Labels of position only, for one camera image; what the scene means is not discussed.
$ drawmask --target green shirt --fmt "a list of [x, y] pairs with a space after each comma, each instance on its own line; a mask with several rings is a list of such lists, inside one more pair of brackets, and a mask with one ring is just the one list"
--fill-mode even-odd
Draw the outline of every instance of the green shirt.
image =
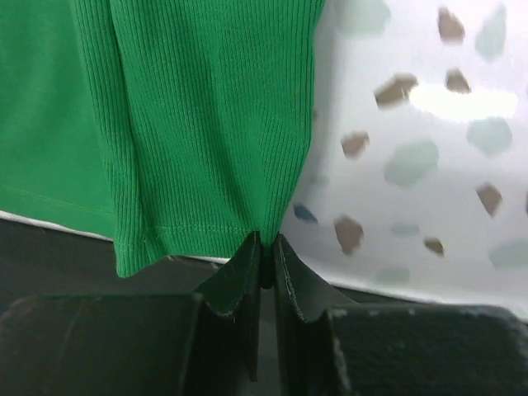
[[0, 37], [0, 210], [112, 237], [68, 2], [0, 0]]
[[118, 274], [230, 257], [253, 230], [269, 246], [309, 149], [323, 0], [71, 5]]

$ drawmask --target terrazzo pattern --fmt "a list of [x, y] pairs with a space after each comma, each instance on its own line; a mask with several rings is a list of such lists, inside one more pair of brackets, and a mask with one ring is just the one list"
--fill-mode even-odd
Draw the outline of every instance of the terrazzo pattern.
[[527, 12], [328, 2], [314, 143], [283, 226], [316, 271], [400, 295], [494, 295], [528, 317]]

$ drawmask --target blue speckle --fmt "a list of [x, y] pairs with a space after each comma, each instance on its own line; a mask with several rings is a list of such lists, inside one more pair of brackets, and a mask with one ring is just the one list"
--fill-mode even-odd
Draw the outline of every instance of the blue speckle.
[[295, 217], [299, 220], [303, 220], [309, 223], [318, 222], [314, 214], [310, 212], [309, 209], [302, 204], [294, 205], [294, 213], [295, 213]]

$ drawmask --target ribbed knit texture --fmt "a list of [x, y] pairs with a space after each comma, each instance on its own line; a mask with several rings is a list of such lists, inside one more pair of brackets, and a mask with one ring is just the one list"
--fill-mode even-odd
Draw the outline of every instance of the ribbed knit texture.
[[309, 149], [323, 0], [71, 0], [117, 271], [269, 246]]

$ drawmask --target dark background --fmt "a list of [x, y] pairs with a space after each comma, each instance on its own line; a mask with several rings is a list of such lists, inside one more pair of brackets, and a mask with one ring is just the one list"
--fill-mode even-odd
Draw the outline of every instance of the dark background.
[[[112, 244], [70, 233], [0, 220], [0, 310], [29, 295], [87, 295], [186, 293], [217, 266], [210, 262], [173, 257], [130, 278], [116, 275]], [[395, 301], [342, 290], [360, 303]], [[279, 394], [273, 294], [262, 292], [259, 382], [248, 384], [247, 395]]]

